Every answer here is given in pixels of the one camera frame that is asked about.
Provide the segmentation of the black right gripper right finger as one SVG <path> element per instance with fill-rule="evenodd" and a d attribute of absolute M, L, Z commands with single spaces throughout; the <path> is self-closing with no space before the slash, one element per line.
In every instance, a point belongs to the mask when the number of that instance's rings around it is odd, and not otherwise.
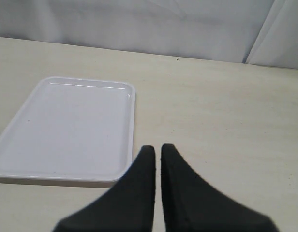
<path fill-rule="evenodd" d="M 161 148 L 161 193 L 168 232 L 276 232 L 266 215 L 232 200 L 201 178 L 173 144 Z"/>

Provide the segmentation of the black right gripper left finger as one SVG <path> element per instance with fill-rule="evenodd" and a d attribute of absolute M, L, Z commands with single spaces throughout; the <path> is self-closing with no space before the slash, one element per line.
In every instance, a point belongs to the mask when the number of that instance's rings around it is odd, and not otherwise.
<path fill-rule="evenodd" d="M 156 193 L 156 154 L 145 145 L 120 178 L 100 198 L 61 219 L 56 232 L 150 232 Z"/>

